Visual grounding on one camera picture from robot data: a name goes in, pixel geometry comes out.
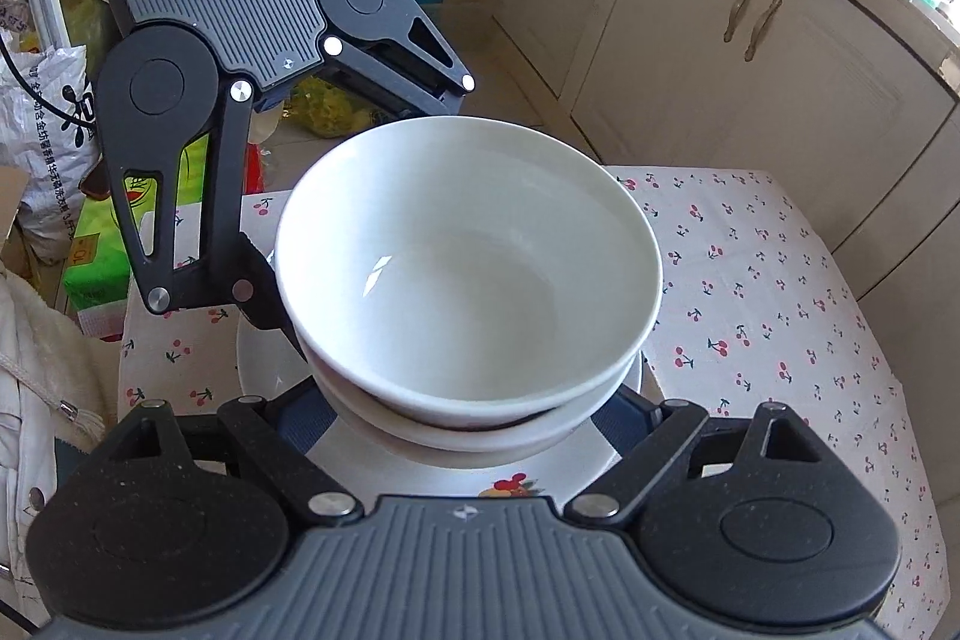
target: drawstring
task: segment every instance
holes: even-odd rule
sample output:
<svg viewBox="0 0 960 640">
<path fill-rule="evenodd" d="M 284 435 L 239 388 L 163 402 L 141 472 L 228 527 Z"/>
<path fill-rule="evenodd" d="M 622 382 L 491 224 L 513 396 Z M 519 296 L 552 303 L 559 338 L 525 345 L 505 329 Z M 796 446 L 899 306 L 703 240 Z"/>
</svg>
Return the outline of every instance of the drawstring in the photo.
<svg viewBox="0 0 960 640">
<path fill-rule="evenodd" d="M 71 405 L 64 399 L 54 399 L 43 386 L 34 382 L 27 373 L 27 370 L 19 365 L 19 363 L 11 360 L 11 358 L 4 353 L 0 353 L 0 368 L 6 369 L 19 383 L 24 384 L 24 386 L 27 386 L 33 393 L 37 394 L 37 396 L 43 400 L 43 403 L 51 408 L 51 410 L 57 410 L 62 413 L 68 421 L 85 432 L 85 434 L 93 440 L 94 444 L 104 438 L 107 427 L 104 426 L 104 419 L 100 418 L 97 413 L 91 413 L 90 410 L 78 408 L 76 405 Z"/>
</svg>

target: black cable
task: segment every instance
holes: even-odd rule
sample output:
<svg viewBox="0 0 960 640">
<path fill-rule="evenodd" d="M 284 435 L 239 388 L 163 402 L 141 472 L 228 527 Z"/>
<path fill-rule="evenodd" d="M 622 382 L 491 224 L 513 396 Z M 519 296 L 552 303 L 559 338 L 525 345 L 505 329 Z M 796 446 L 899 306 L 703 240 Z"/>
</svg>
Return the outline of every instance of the black cable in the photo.
<svg viewBox="0 0 960 640">
<path fill-rule="evenodd" d="M 13 621 L 18 627 L 23 629 L 24 632 L 27 632 L 28 634 L 36 634 L 40 630 L 40 627 L 37 627 L 37 625 L 23 615 L 23 613 L 21 613 L 19 610 L 14 610 L 3 600 L 0 600 L 0 613 L 7 616 L 8 619 Z"/>
<path fill-rule="evenodd" d="M 62 111 L 61 109 L 56 108 L 49 101 L 45 100 L 42 97 L 42 95 L 40 95 L 37 91 L 31 88 L 30 83 L 28 83 L 27 80 L 23 78 L 23 75 L 20 73 L 18 68 L 16 68 L 16 65 L 13 63 L 13 58 L 11 58 L 10 51 L 7 49 L 7 43 L 3 41 L 2 36 L 0 36 L 0 55 L 3 55 L 4 61 L 7 62 L 7 68 L 10 69 L 11 73 L 13 74 L 13 78 L 19 83 L 20 87 L 24 90 L 24 92 L 26 92 L 27 95 L 29 95 L 30 98 L 35 100 L 37 104 L 43 107 L 43 109 L 45 109 L 47 112 L 52 113 L 53 115 L 56 115 L 58 118 L 62 119 L 63 121 L 67 121 L 69 124 L 80 126 L 80 128 L 86 128 L 90 131 L 96 128 L 96 125 L 94 124 L 93 121 L 82 121 L 80 119 L 80 115 L 83 114 L 83 110 L 80 109 L 80 105 L 83 104 L 83 100 L 80 100 L 80 101 L 76 100 L 76 95 L 74 94 L 72 89 L 70 90 L 70 94 L 73 95 L 73 98 L 66 97 L 66 95 L 64 95 L 64 98 L 66 98 L 66 100 L 68 101 L 74 102 L 74 106 L 77 112 L 77 114 L 75 115 L 68 115 L 66 114 L 66 112 Z"/>
</svg>

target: stacked bowl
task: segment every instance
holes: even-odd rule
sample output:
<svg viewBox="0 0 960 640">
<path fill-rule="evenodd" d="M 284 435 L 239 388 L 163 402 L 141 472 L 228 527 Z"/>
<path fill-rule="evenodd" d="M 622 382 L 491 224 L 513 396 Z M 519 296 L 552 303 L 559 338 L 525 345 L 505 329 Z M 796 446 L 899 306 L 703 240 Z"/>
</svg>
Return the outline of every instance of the stacked bowl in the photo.
<svg viewBox="0 0 960 640">
<path fill-rule="evenodd" d="M 344 420 L 413 461 L 496 466 L 602 407 L 661 299 L 630 194 L 558 140 L 488 119 L 389 124 L 284 209 L 277 284 Z"/>
</svg>

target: green box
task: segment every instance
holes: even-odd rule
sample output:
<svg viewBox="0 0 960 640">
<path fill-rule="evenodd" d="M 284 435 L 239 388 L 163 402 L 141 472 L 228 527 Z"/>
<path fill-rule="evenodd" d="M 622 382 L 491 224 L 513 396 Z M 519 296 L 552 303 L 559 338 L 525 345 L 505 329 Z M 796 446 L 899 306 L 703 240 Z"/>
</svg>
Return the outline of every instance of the green box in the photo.
<svg viewBox="0 0 960 640">
<path fill-rule="evenodd" d="M 192 204 L 203 197 L 203 167 L 206 162 L 206 137 L 189 145 L 181 155 L 176 203 Z M 144 177 L 128 177 L 127 199 L 133 221 L 139 225 L 157 199 L 157 182 Z M 124 301 L 130 285 L 130 261 L 127 258 L 112 199 L 86 199 L 77 223 L 70 255 L 64 271 L 64 288 L 70 303 L 78 311 L 109 302 Z"/>
</svg>

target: table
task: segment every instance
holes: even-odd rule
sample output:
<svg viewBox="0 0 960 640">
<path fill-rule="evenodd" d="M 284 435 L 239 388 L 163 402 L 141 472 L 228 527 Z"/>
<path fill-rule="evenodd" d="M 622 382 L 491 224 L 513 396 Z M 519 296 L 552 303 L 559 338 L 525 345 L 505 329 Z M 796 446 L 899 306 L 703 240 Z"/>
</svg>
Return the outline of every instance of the table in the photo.
<svg viewBox="0 0 960 640">
<path fill-rule="evenodd" d="M 654 228 L 664 301 L 644 354 L 667 397 L 713 415 L 791 405 L 898 523 L 902 563 L 878 620 L 926 640 L 949 600 L 944 539 L 904 394 L 827 247 L 763 172 L 611 167 Z M 261 250 L 287 194 L 246 196 L 241 225 Z M 198 205 L 181 207 L 176 261 L 197 252 Z M 144 232 L 152 217 L 145 218 Z M 206 413 L 240 394 L 234 307 L 153 316 L 131 287 L 119 408 L 168 399 Z"/>
</svg>

